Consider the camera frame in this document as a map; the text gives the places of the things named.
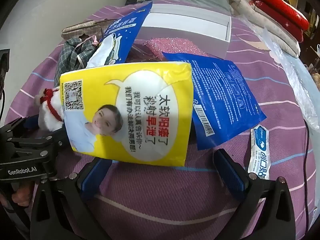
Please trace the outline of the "person left hand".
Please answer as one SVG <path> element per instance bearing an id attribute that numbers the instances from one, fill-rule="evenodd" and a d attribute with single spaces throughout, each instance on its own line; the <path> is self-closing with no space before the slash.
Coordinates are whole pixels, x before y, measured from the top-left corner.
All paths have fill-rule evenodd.
<path id="1" fill-rule="evenodd" d="M 28 207 L 33 196 L 34 184 L 21 182 L 17 191 L 12 195 L 12 200 L 19 206 Z"/>

